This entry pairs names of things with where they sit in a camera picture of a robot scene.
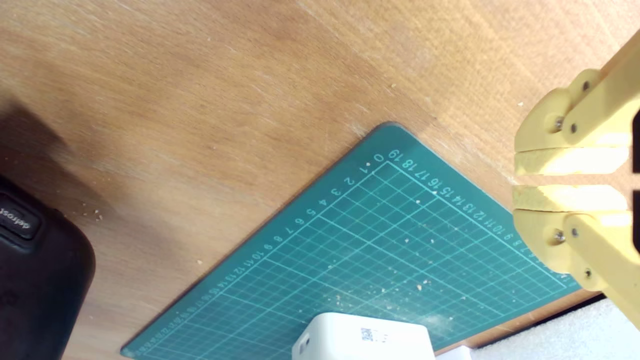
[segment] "wooden desk surface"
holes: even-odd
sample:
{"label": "wooden desk surface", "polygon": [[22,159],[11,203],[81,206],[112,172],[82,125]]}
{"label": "wooden desk surface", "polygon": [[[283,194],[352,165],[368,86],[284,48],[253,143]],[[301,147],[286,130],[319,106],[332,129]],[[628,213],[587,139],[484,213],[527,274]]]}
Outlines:
{"label": "wooden desk surface", "polygon": [[638,18],[633,0],[1,2],[0,173],[97,255],[65,359],[118,359],[381,122],[510,206],[523,117]]}

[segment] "white box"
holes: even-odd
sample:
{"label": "white box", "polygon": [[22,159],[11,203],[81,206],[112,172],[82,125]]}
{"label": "white box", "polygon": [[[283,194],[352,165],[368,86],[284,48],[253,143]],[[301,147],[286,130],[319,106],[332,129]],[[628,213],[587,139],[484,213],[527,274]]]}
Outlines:
{"label": "white box", "polygon": [[293,360],[435,360],[422,325],[324,313],[291,349]]}

